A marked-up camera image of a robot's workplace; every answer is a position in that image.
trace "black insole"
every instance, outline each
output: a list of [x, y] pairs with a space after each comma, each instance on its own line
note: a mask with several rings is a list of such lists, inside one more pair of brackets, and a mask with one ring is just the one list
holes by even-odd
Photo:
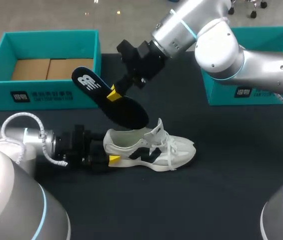
[[112, 89], [92, 70], [80, 66], [73, 71], [71, 79], [114, 123], [128, 129], [142, 129], [148, 124], [148, 114], [132, 98], [123, 96], [116, 101], [108, 100]]

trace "shoelace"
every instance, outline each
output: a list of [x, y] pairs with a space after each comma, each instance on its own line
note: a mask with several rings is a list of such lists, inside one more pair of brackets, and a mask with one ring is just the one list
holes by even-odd
[[172, 166], [172, 160], [173, 160], [173, 156], [171, 155], [171, 153], [176, 154], [177, 153], [177, 146], [175, 143], [175, 139], [170, 136], [168, 134], [168, 132], [165, 131], [165, 137], [163, 140], [160, 141], [161, 145], [155, 145], [152, 144], [151, 146], [153, 148], [167, 148], [167, 162], [168, 162], [168, 166], [170, 168], [171, 171], [176, 170], [175, 168], [173, 168]]

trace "black table surface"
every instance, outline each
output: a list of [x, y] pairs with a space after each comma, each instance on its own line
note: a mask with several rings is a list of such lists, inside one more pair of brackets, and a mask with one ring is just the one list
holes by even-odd
[[[118, 54], [103, 54], [101, 77], [118, 80]], [[66, 209], [71, 239], [261, 240], [260, 215], [283, 184], [283, 105], [209, 106], [193, 52], [167, 63], [143, 89], [129, 96], [158, 118], [171, 135], [195, 142], [190, 167], [155, 172], [146, 167], [93, 174], [48, 162], [36, 180]], [[99, 109], [31, 111], [57, 134], [75, 124], [121, 130]], [[0, 125], [14, 112], [0, 112]], [[11, 123], [37, 127], [25, 117]]]

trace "cardboard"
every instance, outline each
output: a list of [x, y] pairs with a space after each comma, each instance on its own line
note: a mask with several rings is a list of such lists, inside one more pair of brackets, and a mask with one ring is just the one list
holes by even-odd
[[46, 80], [50, 59], [17, 60], [11, 76], [12, 81]]
[[77, 67], [94, 68], [94, 60], [80, 59], [51, 59], [47, 74], [47, 80], [69, 80]]

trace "teal box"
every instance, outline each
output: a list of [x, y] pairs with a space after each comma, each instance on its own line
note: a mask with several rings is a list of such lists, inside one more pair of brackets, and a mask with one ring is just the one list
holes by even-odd
[[[234, 27], [231, 30], [238, 43], [246, 49], [283, 52], [283, 26]], [[245, 86], [221, 85], [203, 70], [201, 72], [208, 102], [212, 106], [282, 104], [272, 92], [246, 89]], [[251, 91], [249, 97], [235, 97], [238, 91], [248, 90]]]
[[0, 41], [0, 111], [85, 109], [97, 105], [70, 79], [11, 81], [17, 60], [93, 59], [101, 73], [97, 30], [6, 32]]

